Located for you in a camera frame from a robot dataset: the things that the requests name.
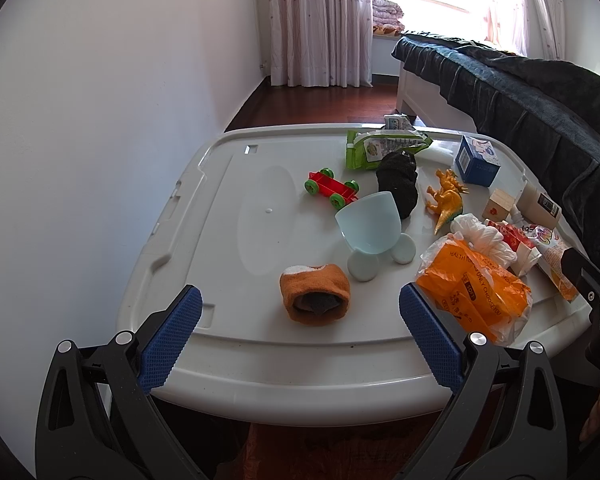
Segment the orange plastic bag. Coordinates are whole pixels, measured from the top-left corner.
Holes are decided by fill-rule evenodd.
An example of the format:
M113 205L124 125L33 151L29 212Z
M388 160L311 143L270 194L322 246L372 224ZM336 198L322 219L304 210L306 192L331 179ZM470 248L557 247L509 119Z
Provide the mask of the orange plastic bag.
M465 332L482 333L501 346L514 342L533 304L524 281L451 234L420 255L416 284Z

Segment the light blue plastic cup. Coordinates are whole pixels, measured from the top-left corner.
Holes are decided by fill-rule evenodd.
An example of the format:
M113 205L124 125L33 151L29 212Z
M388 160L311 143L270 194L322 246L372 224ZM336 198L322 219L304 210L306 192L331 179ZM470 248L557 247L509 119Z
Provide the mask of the light blue plastic cup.
M376 278L383 254L399 264L409 264L415 258L415 242L402 231L398 207L388 191L350 203L335 214L335 220L351 249L348 271L359 282Z

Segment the white bed frame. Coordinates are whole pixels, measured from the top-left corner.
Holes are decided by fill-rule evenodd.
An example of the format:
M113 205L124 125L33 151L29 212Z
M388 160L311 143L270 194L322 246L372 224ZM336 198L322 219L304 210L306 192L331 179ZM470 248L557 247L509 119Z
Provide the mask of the white bed frame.
M400 69L396 110L419 118L427 127L476 132L470 116L452 107L440 94L440 87Z

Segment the orange toy dinosaur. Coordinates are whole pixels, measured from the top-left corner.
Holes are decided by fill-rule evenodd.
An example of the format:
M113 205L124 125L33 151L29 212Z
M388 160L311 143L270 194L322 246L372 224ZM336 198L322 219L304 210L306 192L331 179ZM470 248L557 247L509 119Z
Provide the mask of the orange toy dinosaur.
M426 192L432 197L432 202L426 203L426 211L436 218L434 234L463 213L463 196L469 193L468 187L458 180L452 169L436 170L440 188L435 190L428 186Z

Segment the folded pink quilt stack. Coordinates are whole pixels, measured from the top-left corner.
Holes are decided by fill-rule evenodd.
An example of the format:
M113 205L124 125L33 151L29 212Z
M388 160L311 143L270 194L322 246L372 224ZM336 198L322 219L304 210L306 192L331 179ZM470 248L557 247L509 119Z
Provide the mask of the folded pink quilt stack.
M373 34L375 36L400 36L404 31L401 18L404 12L391 0L373 0Z

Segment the black fuzzy cloth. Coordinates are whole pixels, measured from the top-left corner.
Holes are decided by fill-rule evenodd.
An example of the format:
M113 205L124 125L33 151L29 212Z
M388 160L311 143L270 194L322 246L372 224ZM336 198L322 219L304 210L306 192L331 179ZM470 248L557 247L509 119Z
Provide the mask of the black fuzzy cloth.
M376 169L379 192L390 192L399 216L405 220L417 205L415 156L405 150L387 154Z

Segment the dark blanket on bed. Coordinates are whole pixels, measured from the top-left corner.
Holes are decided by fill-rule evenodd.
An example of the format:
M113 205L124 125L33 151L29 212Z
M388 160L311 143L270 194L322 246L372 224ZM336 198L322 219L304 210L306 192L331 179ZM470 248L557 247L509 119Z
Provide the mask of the dark blanket on bed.
M392 55L524 161L600 268L600 76L434 35L405 34Z

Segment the pink patterned curtain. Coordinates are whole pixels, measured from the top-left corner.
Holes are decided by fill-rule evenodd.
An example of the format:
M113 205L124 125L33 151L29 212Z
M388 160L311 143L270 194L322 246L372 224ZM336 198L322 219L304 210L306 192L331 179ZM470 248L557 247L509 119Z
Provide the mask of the pink patterned curtain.
M268 0L274 86L369 87L372 0Z
M534 0L539 20L543 54L553 61L566 59L564 0Z

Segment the red white paper wrapper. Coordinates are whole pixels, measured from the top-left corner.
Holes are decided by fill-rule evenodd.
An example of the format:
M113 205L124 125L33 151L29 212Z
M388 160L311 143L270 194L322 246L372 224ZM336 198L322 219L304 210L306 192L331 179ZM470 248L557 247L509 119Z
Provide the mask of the red white paper wrapper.
M531 243L531 240L528 239L527 235L521 229L506 221L494 222L486 220L484 223L487 226L493 226L497 229L503 235L504 242L511 250L516 252L517 260L509 266L509 269L518 278L526 275L539 262L541 254L538 248Z

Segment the white plastic storage box lid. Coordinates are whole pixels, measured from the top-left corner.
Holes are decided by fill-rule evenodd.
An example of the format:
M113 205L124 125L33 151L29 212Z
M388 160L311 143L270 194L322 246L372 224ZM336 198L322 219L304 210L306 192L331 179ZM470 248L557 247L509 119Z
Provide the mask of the white plastic storage box lid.
M158 398L284 426L388 422L442 408L399 312L443 236L426 203L462 135L432 129L416 155L418 203L391 220L376 174L346 163L349 125L238 130L176 182L119 309L135 332L186 286L198 322Z

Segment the blue white carton box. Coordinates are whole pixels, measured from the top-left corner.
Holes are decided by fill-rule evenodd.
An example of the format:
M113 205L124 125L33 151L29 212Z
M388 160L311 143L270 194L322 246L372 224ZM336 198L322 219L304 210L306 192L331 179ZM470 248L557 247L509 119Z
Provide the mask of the blue white carton box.
M462 137L455 163L465 183L485 188L492 184L501 167L492 143L474 136Z

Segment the pink patterned right curtain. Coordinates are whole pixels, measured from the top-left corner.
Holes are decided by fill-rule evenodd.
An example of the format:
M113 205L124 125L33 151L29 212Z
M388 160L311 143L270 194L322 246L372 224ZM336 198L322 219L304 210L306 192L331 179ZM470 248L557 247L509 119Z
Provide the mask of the pink patterned right curtain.
M539 20L543 54L553 61L566 59L564 0L534 0Z

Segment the beige bottle with black label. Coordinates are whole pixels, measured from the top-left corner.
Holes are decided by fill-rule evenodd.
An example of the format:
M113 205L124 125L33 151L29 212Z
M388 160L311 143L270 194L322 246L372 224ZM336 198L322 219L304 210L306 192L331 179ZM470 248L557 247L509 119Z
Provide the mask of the beige bottle with black label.
M562 208L558 203L531 182L524 185L516 207L529 222L551 230L562 218Z

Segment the orange plush sock roll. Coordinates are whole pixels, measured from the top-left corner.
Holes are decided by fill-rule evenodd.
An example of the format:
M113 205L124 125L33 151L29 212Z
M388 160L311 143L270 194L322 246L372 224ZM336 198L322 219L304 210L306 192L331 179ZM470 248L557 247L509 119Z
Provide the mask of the orange plush sock roll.
M290 266L280 274L279 288L288 316L303 325L328 325L349 311L350 282L336 264Z

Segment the green snack bag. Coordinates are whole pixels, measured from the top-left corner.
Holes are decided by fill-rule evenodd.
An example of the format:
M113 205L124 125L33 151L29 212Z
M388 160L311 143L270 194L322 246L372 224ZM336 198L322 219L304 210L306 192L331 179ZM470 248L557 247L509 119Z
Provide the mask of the green snack bag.
M427 133L408 130L349 130L346 144L346 167L350 170L376 169L388 154L406 151L415 155L432 143Z

